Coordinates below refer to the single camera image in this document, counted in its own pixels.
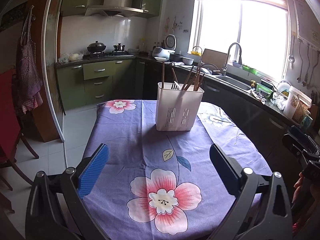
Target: window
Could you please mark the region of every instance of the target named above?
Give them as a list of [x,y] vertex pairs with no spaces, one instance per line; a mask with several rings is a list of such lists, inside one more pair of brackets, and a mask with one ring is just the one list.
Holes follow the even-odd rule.
[[[242,63],[275,81],[282,78],[287,53],[288,15],[283,0],[200,0],[194,45],[227,53],[237,41]],[[238,60],[233,46],[229,63]]]

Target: tile backsplash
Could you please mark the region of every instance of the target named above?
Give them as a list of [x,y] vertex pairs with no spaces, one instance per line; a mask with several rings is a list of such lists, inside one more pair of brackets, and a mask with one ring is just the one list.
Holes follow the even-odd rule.
[[140,17],[67,16],[62,19],[60,54],[84,52],[89,44],[99,41],[112,51],[121,43],[125,50],[137,48],[146,34],[147,19]]

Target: black pot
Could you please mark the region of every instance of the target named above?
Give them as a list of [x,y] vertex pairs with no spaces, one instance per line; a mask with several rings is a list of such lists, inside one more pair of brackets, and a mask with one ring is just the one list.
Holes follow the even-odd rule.
[[87,50],[90,53],[95,53],[95,52],[103,52],[106,49],[107,46],[105,46],[102,42],[96,41],[95,43],[91,43],[88,47]]
[[181,54],[170,54],[169,61],[170,62],[182,62],[183,55]]

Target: purple tablecloth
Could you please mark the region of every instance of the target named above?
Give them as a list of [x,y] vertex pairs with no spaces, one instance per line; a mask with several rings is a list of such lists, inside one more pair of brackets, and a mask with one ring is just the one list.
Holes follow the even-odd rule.
[[272,174],[221,108],[202,102],[191,131],[157,131],[155,115],[156,101],[98,106],[84,157],[105,143],[109,160],[84,202],[112,240],[197,239],[214,231],[235,198],[209,159],[213,143],[242,167]]

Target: pink flower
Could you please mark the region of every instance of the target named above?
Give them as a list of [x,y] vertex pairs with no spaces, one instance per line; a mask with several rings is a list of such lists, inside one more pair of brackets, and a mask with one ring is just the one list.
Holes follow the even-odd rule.
[[110,114],[123,113],[124,110],[133,110],[136,105],[133,104],[134,100],[112,100],[104,104],[103,107],[110,107]]
[[161,233],[175,235],[188,229],[184,210],[193,210],[202,197],[197,185],[184,182],[177,186],[172,171],[155,169],[150,179],[136,177],[130,183],[131,192],[138,196],[127,203],[129,216],[136,222],[155,220]]

